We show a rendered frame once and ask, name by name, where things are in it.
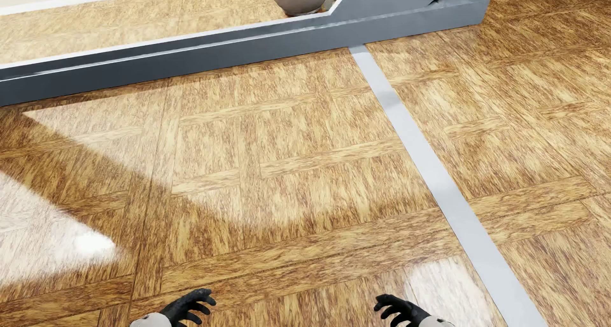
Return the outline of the grey door frame base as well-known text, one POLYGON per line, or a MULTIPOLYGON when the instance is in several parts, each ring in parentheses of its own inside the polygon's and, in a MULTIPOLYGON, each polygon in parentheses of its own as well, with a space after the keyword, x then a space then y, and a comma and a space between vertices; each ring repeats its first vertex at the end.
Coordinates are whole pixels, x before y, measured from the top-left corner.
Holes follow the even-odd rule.
POLYGON ((489 0, 336 0, 325 12, 0 66, 0 106, 480 24, 489 0))

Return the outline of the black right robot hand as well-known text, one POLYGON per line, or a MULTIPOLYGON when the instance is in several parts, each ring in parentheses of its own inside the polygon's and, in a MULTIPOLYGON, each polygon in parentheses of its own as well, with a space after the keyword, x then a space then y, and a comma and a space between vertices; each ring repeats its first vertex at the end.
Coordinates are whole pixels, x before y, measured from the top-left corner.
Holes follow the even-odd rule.
POLYGON ((375 312, 384 309, 380 319, 385 320, 395 315, 390 322, 390 327, 398 327, 400 323, 407 322, 407 327, 419 327, 420 324, 432 315, 409 300, 403 300, 394 295, 381 294, 376 297, 375 312))

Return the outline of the grey metal floor strip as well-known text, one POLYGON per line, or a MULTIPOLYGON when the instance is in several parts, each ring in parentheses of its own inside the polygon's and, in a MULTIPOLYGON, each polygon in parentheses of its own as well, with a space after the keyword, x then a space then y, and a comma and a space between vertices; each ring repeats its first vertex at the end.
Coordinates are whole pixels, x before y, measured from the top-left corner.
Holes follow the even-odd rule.
POLYGON ((366 46, 348 49, 507 326, 548 327, 366 46))

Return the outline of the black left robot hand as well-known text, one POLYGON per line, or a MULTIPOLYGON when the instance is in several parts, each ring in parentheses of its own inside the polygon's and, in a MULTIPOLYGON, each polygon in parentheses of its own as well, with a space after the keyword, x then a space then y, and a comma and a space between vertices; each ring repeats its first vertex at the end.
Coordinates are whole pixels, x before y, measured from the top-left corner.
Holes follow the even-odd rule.
POLYGON ((216 306, 217 302, 211 297, 211 290, 207 288, 195 289, 160 310, 160 314, 164 315, 170 322, 171 327, 187 327, 182 321, 190 321, 196 325, 202 324, 202 319, 199 315, 195 315, 193 311, 200 312, 204 315, 210 315, 210 309, 205 306, 216 306))

